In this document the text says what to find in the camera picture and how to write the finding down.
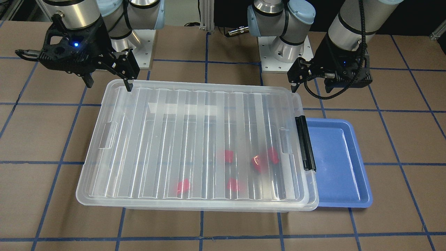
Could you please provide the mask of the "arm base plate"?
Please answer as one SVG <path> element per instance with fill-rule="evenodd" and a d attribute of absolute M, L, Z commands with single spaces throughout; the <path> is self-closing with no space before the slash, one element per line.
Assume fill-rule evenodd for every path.
<path fill-rule="evenodd" d="M 132 33 L 123 39 L 113 39 L 113 48 L 121 52 L 131 48 L 141 70 L 150 70 L 152 66 L 152 55 L 156 30 L 132 30 Z"/>
<path fill-rule="evenodd" d="M 298 46 L 283 43 L 278 37 L 258 37 L 262 71 L 265 73 L 287 73 L 297 58 L 306 61 L 314 55 L 309 38 Z"/>

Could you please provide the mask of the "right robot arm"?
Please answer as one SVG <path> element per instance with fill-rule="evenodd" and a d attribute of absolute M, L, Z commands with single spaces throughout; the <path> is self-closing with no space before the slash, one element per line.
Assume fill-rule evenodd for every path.
<path fill-rule="evenodd" d="M 21 59 L 49 70 L 74 74 L 91 88 L 96 70 L 121 78 L 130 92 L 140 67 L 129 46 L 116 43 L 134 30 L 160 30 L 165 23 L 163 0 L 45 0 L 51 25 L 40 50 L 16 50 Z"/>

